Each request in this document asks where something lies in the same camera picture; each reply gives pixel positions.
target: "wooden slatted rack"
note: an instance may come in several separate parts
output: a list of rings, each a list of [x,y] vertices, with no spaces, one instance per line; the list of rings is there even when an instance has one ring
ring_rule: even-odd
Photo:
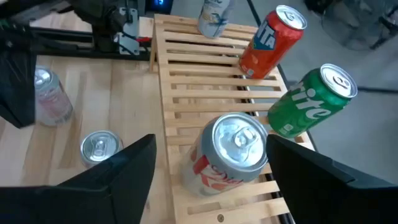
[[[270,196],[279,188],[275,181],[265,180],[264,174],[271,173],[269,165],[253,182],[207,198],[187,192],[179,176],[181,158],[201,128],[216,116],[232,111],[260,112],[255,118],[273,133],[266,112],[287,91],[280,73],[274,69],[266,80],[243,79],[236,66],[256,31],[256,27],[229,24],[220,38],[208,39],[199,33],[194,19],[155,15],[150,67],[153,69],[157,58],[178,224],[277,223],[270,217],[289,212],[283,198]],[[255,88],[252,86],[263,89],[250,91]],[[243,103],[251,99],[262,102]],[[307,133],[292,140],[313,149]]]

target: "can lid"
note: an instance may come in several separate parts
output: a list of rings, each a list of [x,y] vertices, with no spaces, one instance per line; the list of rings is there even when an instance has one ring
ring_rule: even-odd
[[[84,161],[99,163],[118,152],[119,137],[111,131],[95,131],[84,138],[80,153]]]
[[[256,170],[265,165],[266,137],[263,125],[245,113],[223,115],[213,128],[217,154],[237,169]]]
[[[41,89],[52,81],[53,74],[50,70],[43,66],[36,66],[35,69],[35,88]]]
[[[355,81],[342,68],[327,63],[320,70],[322,81],[331,91],[344,98],[353,98],[358,93]]]
[[[302,30],[307,27],[307,20],[292,7],[279,5],[276,7],[276,14],[284,24],[291,28]]]

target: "soda can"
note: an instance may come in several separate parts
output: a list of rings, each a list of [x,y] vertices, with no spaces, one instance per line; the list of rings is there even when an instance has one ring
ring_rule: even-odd
[[[198,19],[198,30],[207,38],[221,35],[231,15],[235,0],[205,0]]]
[[[38,65],[34,82],[37,119],[48,126],[67,122],[72,116],[73,106],[57,74]]]
[[[123,149],[123,142],[112,131],[95,131],[87,135],[80,144],[80,155],[84,165],[93,167]]]
[[[342,110],[358,93],[354,80],[340,67],[324,64],[303,79],[268,111],[270,126],[293,138]]]
[[[267,131],[253,117],[228,113],[210,121],[182,160],[182,182],[198,196],[254,180],[267,162]]]
[[[239,67],[251,78],[263,79],[284,54],[301,39],[307,21],[297,10],[277,6],[254,34],[239,60]]]

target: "red can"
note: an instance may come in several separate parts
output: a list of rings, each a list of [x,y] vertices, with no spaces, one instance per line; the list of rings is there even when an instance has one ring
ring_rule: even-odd
[[[297,10],[277,6],[270,12],[239,60],[242,71],[263,79],[294,43],[301,39],[307,21]]]

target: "green can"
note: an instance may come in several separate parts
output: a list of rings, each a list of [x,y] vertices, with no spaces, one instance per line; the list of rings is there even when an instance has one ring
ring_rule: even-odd
[[[342,110],[358,93],[354,80],[340,67],[324,64],[303,79],[268,111],[269,124],[285,138],[294,138]]]

